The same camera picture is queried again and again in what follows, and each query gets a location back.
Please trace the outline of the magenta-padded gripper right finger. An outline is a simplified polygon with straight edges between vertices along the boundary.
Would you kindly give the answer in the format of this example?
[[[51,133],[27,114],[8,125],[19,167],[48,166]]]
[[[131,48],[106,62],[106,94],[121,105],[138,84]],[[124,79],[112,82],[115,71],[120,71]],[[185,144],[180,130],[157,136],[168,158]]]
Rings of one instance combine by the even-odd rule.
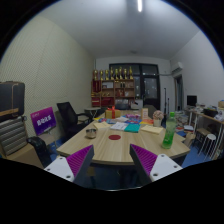
[[[182,169],[167,155],[156,155],[134,144],[130,145],[129,154],[134,161],[142,185],[147,185]]]

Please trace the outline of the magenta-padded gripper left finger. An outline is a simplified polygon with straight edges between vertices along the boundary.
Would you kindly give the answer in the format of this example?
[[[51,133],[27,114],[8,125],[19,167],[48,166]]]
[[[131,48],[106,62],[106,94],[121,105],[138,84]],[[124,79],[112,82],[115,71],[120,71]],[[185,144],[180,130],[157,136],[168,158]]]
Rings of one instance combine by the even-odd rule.
[[[93,156],[94,146],[89,145],[68,157],[59,156],[45,168],[45,171],[82,185]]]

